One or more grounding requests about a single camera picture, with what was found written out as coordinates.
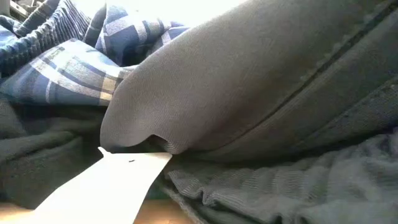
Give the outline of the light pink garment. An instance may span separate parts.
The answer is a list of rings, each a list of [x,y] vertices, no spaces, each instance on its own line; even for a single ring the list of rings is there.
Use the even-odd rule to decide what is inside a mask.
[[[398,122],[396,79],[398,0],[249,0],[140,63],[100,143],[228,162],[346,143]]]

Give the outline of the blue plaid shirt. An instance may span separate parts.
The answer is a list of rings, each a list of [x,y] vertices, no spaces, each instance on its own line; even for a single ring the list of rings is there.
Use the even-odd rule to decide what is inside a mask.
[[[139,63],[187,29],[120,1],[104,4],[95,46],[70,39],[46,50],[0,78],[0,95],[22,103],[106,106]]]

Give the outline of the dark green garment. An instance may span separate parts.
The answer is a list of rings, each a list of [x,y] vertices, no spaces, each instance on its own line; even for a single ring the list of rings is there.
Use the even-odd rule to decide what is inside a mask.
[[[101,157],[100,106],[23,105],[0,98],[0,202],[35,209]]]

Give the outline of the white paper tag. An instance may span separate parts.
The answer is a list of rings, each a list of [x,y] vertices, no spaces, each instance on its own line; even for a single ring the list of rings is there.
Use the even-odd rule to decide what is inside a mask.
[[[168,152],[112,154],[51,193],[33,212],[34,224],[133,224]]]

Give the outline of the navy white striped garment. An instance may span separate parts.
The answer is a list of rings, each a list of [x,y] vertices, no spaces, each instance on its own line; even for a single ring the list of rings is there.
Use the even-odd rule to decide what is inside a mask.
[[[46,0],[24,22],[0,16],[0,78],[67,40],[95,46],[105,17],[105,4],[89,17],[72,0]]]

